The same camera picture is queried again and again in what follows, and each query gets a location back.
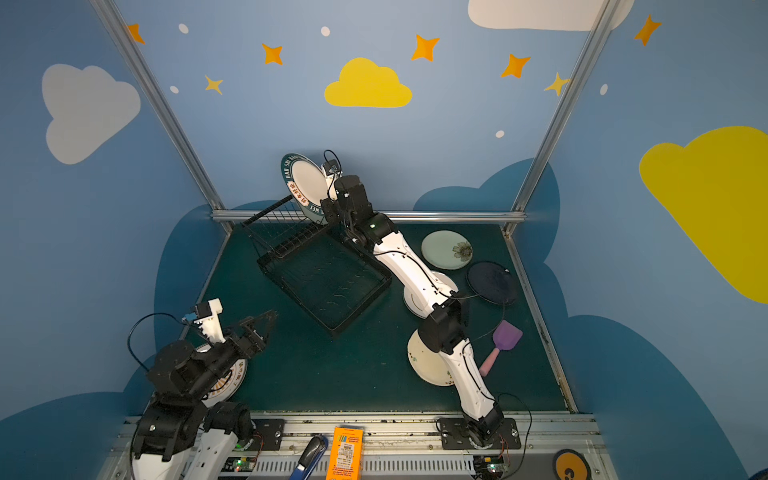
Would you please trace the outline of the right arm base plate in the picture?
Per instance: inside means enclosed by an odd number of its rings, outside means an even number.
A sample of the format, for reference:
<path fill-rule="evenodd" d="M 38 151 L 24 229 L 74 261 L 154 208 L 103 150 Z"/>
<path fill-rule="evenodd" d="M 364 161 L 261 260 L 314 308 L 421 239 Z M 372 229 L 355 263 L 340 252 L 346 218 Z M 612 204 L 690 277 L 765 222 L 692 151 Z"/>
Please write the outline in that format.
<path fill-rule="evenodd" d="M 522 448 L 520 433 L 513 419 L 506 421 L 483 446 L 473 441 L 468 423 L 464 418 L 439 417 L 435 424 L 443 450 L 501 450 L 502 448 L 519 450 Z"/>

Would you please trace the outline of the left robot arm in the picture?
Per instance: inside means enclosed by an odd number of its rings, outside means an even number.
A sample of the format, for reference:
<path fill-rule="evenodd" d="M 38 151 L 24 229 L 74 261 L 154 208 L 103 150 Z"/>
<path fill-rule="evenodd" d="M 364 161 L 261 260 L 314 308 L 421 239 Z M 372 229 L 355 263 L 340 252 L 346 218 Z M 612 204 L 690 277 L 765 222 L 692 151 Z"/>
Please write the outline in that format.
<path fill-rule="evenodd" d="M 129 446 L 129 479 L 216 479 L 235 445 L 254 438 L 251 409 L 242 402 L 212 407 L 204 397 L 240 360 L 267 347 L 278 313 L 247 317 L 205 352 L 178 340 L 157 354 L 147 372 L 154 385 Z"/>

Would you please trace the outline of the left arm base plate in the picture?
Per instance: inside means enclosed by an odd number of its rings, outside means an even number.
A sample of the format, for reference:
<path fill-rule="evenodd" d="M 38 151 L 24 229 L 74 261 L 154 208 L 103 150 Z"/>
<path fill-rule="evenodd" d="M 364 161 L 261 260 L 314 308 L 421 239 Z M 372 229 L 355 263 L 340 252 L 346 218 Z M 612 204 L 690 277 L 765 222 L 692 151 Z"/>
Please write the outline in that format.
<path fill-rule="evenodd" d="M 279 451 L 285 420 L 281 418 L 254 418 L 253 438 L 247 451 Z"/>

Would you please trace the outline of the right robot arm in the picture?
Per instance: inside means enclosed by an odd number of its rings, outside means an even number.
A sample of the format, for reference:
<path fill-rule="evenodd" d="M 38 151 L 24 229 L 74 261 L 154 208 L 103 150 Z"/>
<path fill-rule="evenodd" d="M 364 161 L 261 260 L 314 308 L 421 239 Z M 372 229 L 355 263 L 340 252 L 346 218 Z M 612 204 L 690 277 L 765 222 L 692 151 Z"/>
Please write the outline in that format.
<path fill-rule="evenodd" d="M 321 195 L 321 208 L 325 217 L 340 220 L 353 242 L 386 266 L 415 297 L 424 312 L 418 337 L 451 374 L 469 437 L 479 447 L 489 446 L 504 415 L 475 361 L 465 331 L 465 300 L 429 270 L 387 215 L 373 209 L 358 176 L 329 175 L 324 183 L 327 192 Z"/>

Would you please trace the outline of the white plate green lettered rim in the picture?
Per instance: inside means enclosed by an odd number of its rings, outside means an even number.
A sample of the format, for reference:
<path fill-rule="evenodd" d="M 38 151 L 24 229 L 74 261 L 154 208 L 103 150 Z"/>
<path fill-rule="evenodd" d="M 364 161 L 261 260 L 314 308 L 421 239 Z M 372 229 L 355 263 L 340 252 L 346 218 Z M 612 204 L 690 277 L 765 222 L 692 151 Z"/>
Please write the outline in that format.
<path fill-rule="evenodd" d="M 304 155 L 289 153 L 280 162 L 281 175 L 298 205 L 311 221 L 325 224 L 322 201 L 329 198 L 328 177 Z"/>

